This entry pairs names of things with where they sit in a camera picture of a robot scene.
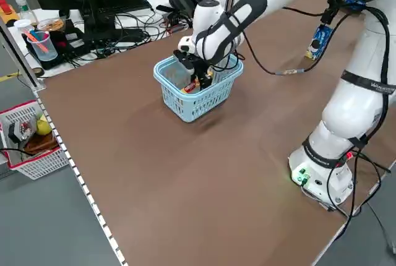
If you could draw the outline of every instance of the clear plastic cup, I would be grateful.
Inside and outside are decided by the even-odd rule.
[[[14,26],[18,28],[18,31],[21,34],[24,34],[25,32],[30,32],[30,31],[34,30],[34,27],[32,26],[32,22],[28,19],[17,20],[14,23]]]
[[[44,62],[55,59],[58,56],[58,53],[52,44],[50,33],[37,31],[35,32],[35,35],[37,36],[38,41],[32,41],[29,36],[27,37],[27,41],[34,48],[38,59]]]

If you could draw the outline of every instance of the white basket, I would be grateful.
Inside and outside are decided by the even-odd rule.
[[[8,138],[8,128],[12,122],[27,122],[32,116],[40,116],[41,114],[40,105],[35,100],[0,112],[0,134],[4,148],[18,147]],[[12,150],[5,151],[4,155],[8,159],[8,167],[11,170],[19,171],[33,180],[47,175],[69,163],[60,147],[24,161],[21,161],[19,152]]]

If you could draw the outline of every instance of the floor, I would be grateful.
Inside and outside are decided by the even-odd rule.
[[[0,48],[2,75],[15,71],[3,52]],[[0,83],[0,110],[32,98],[17,79]],[[395,194],[396,175],[388,176],[372,201],[394,240]],[[0,207],[4,265],[119,265],[70,167],[34,182],[19,173],[4,178],[0,181]],[[396,265],[396,256],[386,251],[381,228],[365,207],[317,265],[391,266]]]

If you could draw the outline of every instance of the desk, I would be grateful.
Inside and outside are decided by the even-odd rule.
[[[325,0],[293,6],[320,12]],[[247,35],[269,69],[284,70],[296,67],[317,24],[278,11]],[[318,67],[290,77],[263,73],[243,45],[245,70],[229,100],[192,124],[163,104],[153,78],[181,35],[46,80],[41,101],[129,265],[315,260],[344,219],[302,195],[287,156],[319,122],[362,27],[347,20]],[[367,149],[386,166],[396,156],[395,118],[391,111]],[[358,201],[375,179],[362,162]]]
[[[153,7],[153,9],[155,9],[158,5],[165,5],[165,6],[170,6],[169,5],[169,0],[147,0]],[[221,2],[223,5],[225,4],[225,0],[218,0],[219,2]],[[37,19],[38,20],[45,20],[45,19],[51,19],[53,17],[57,17],[58,16],[58,11],[45,11],[43,9],[36,9],[34,10],[36,15],[37,15]],[[147,21],[149,18],[150,22],[156,22],[161,20],[161,13],[160,12],[156,12],[155,15],[152,14],[152,12],[150,10],[146,10],[146,11],[141,11],[139,14],[135,15],[139,15],[139,19],[142,20],[143,22]],[[142,27],[143,24],[137,24],[135,19],[131,19],[131,18],[127,18],[127,17],[119,17],[121,24],[123,25],[123,27],[128,28],[128,27]],[[71,11],[71,20],[75,23],[75,26],[80,28],[82,31],[84,31],[84,22],[79,14],[79,11],[77,10],[72,10]],[[154,25],[156,27],[158,27],[161,32],[164,31],[165,29],[160,27],[160,22],[157,23],[156,25]],[[32,66],[32,67],[40,67],[39,63],[35,60],[35,58],[28,54],[28,50],[26,48],[26,44],[22,39],[22,36],[20,36],[20,34],[18,33],[17,29],[15,27],[11,27],[9,28],[12,36],[14,37],[14,39],[16,40],[17,44],[19,45],[20,49],[22,50],[23,54],[26,54],[26,59],[28,61],[28,63]],[[152,28],[148,28],[147,31],[155,36],[156,34],[156,30],[152,29]],[[84,59],[92,59],[94,60],[96,57],[93,54],[88,54],[83,56]],[[88,61],[78,61],[76,60],[76,62],[80,65],[85,65],[88,63]],[[59,66],[56,66],[50,70],[47,70],[45,72],[44,77],[51,77],[69,70],[72,70],[74,68],[74,66],[72,66],[69,63],[64,63],[61,64]]]

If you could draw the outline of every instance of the bottle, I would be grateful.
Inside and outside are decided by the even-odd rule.
[[[26,0],[15,0],[19,6],[19,17],[21,20],[28,19],[31,21],[32,25],[38,24],[37,17],[33,11],[29,9],[29,5]]]

